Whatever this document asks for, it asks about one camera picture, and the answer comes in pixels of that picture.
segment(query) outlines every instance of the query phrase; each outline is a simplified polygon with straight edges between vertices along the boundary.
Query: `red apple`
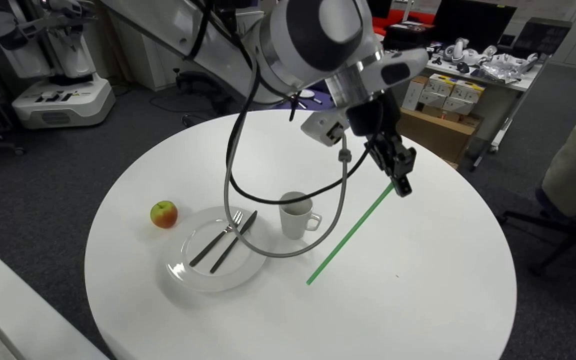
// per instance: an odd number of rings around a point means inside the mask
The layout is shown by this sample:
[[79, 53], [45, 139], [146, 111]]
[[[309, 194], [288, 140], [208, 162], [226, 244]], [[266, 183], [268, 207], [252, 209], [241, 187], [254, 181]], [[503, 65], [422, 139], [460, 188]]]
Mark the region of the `red apple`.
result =
[[169, 229], [177, 222], [178, 211], [174, 203], [170, 201], [160, 201], [150, 210], [150, 219], [156, 226]]

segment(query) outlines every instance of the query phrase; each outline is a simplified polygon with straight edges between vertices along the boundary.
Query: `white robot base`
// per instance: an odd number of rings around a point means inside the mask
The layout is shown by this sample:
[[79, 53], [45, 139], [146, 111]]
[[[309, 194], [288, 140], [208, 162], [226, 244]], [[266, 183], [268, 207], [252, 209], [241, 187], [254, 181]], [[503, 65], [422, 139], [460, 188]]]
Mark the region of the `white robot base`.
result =
[[24, 91], [12, 106], [26, 129], [91, 126], [105, 120], [115, 104], [108, 80], [92, 74], [92, 80], [60, 86], [43, 79]]

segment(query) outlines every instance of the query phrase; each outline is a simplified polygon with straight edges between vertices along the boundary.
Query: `black monitor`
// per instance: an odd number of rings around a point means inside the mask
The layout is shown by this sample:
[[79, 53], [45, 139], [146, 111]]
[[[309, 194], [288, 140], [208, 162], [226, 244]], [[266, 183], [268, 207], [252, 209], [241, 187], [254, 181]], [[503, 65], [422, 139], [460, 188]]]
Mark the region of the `black monitor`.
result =
[[466, 38], [468, 48], [482, 52], [498, 44], [515, 10], [513, 6], [472, 0], [441, 0], [432, 23], [432, 39], [448, 46], [457, 38]]
[[393, 0], [367, 0], [367, 2], [373, 17], [388, 19]]

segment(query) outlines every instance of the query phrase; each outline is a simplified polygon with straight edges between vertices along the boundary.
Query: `chair leg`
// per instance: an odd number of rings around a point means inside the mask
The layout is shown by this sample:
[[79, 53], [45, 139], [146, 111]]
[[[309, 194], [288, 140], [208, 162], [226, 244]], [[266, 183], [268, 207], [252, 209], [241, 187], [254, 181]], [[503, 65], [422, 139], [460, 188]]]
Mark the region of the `chair leg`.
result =
[[570, 235], [569, 237], [566, 237], [566, 239], [562, 241], [562, 243], [560, 243], [559, 246], [557, 246], [557, 248], [553, 251], [553, 253], [551, 253], [551, 255], [549, 255], [548, 257], [546, 257], [546, 259], [543, 262], [541, 262], [541, 264], [532, 265], [528, 269], [530, 270], [530, 272], [532, 272], [532, 275], [541, 276], [544, 273], [544, 271], [546, 271], [546, 267], [548, 265], [557, 260], [558, 257], [562, 256], [563, 253], [566, 253], [566, 251], [572, 248], [574, 244], [576, 244], [576, 236]]
[[504, 212], [503, 215], [501, 215], [501, 218], [498, 218], [497, 220], [499, 221], [499, 224], [503, 224], [506, 222], [505, 219], [507, 220], [509, 217], [515, 218], [517, 220], [525, 221], [526, 223], [531, 223], [531, 224], [535, 224], [535, 225], [538, 225], [538, 226], [541, 226], [544, 228], [548, 228], [551, 230], [561, 231], [562, 233], [566, 233], [566, 234], [572, 234], [574, 232], [573, 227], [562, 225], [560, 223], [556, 223], [553, 221], [548, 221], [547, 219], [536, 218], [536, 217], [529, 216], [526, 214], [520, 214], [519, 212], [514, 212], [514, 211]]

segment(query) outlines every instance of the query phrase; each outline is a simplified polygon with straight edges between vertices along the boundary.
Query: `white box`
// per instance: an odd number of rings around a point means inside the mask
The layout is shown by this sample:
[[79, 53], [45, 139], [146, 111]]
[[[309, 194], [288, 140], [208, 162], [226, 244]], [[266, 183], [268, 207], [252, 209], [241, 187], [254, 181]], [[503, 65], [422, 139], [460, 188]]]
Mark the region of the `white box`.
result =
[[430, 105], [431, 107], [441, 108], [446, 101], [446, 96], [440, 93], [429, 91], [427, 88], [421, 91], [419, 96], [419, 103]]
[[442, 109], [446, 110], [447, 112], [455, 112], [457, 114], [467, 116], [471, 113], [471, 111], [473, 111], [474, 106], [475, 104], [473, 102], [450, 96], [449, 98], [446, 98]]
[[401, 104], [403, 109], [412, 111], [417, 109], [419, 97], [427, 82], [428, 78], [426, 76], [416, 76], [410, 81], [410, 85], [408, 85], [408, 90], [406, 91], [406, 98], [404, 98], [404, 102]]
[[476, 104], [480, 100], [484, 90], [486, 90], [486, 86], [470, 81], [458, 80], [450, 96]]
[[437, 93], [439, 95], [450, 96], [456, 84], [457, 79], [453, 79], [452, 77], [434, 73], [428, 79], [428, 84], [425, 85], [425, 88], [428, 91]]

